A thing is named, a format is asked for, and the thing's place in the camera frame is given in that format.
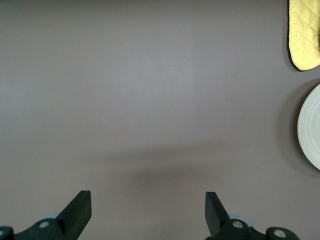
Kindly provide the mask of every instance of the white disc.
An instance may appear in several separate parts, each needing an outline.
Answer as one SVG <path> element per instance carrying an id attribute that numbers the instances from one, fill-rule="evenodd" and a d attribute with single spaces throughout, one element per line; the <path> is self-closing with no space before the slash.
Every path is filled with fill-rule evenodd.
<path id="1" fill-rule="evenodd" d="M 304 155 L 320 169 L 320 85 L 316 86 L 304 101 L 297 130 Z"/>

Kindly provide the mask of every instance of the yellow oven mitt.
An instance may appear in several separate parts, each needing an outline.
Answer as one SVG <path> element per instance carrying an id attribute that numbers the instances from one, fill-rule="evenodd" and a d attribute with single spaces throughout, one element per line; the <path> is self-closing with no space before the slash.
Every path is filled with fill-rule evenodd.
<path id="1" fill-rule="evenodd" d="M 289 0 L 289 50 L 301 71 L 320 65 L 319 31 L 320 0 Z"/>

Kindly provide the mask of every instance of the screw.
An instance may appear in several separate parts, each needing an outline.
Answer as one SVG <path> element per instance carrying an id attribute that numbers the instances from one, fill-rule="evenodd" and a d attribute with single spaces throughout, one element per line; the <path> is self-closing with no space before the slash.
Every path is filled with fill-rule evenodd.
<path id="1" fill-rule="evenodd" d="M 43 229 L 43 228 L 45 228 L 45 227 L 47 227 L 47 226 L 49 226 L 49 222 L 48 222 L 48 221 L 44 221 L 44 222 L 42 222 L 42 223 L 39 224 L 39 228 L 40 228 L 40 229 Z"/>
<path id="2" fill-rule="evenodd" d="M 285 234 L 284 231 L 280 230 L 280 229 L 276 229 L 274 230 L 274 235 L 276 235 L 279 238 L 285 238 L 287 235 Z"/>
<path id="3" fill-rule="evenodd" d="M 242 229 L 244 227 L 244 225 L 239 221 L 234 221 L 232 225 L 237 229 Z"/>

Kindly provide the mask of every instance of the gray surface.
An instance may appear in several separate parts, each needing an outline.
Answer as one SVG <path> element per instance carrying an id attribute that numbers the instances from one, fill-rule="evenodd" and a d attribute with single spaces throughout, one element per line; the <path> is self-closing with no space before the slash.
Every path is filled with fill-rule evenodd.
<path id="1" fill-rule="evenodd" d="M 297 117 L 320 83 L 284 0 L 0 1 L 0 225 L 92 191 L 81 240 L 202 240 L 229 213 L 319 239 Z"/>

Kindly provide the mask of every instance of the yellow quilted pot holder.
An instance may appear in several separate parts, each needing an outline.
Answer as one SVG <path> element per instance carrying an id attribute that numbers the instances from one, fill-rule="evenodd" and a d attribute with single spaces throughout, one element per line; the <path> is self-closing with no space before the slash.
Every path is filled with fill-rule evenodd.
<path id="1" fill-rule="evenodd" d="M 320 65 L 320 0 L 289 0 L 288 45 L 301 71 Z"/>

